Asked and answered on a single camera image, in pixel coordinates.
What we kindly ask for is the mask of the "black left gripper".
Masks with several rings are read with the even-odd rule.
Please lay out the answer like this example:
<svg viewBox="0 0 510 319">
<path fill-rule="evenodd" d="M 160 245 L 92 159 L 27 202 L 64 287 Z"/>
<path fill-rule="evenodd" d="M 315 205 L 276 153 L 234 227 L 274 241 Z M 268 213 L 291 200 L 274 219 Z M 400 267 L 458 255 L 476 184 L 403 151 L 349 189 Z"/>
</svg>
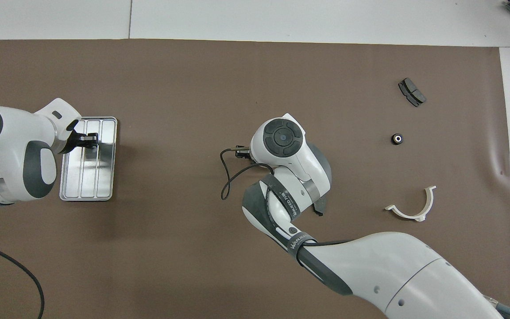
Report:
<svg viewBox="0 0 510 319">
<path fill-rule="evenodd" d="M 79 119 L 75 119 L 66 127 L 66 132 L 69 133 L 65 141 L 65 146 L 59 154 L 67 154 L 76 147 L 81 148 L 95 148 L 98 146 L 98 133 L 77 133 L 75 126 L 79 123 Z"/>
</svg>

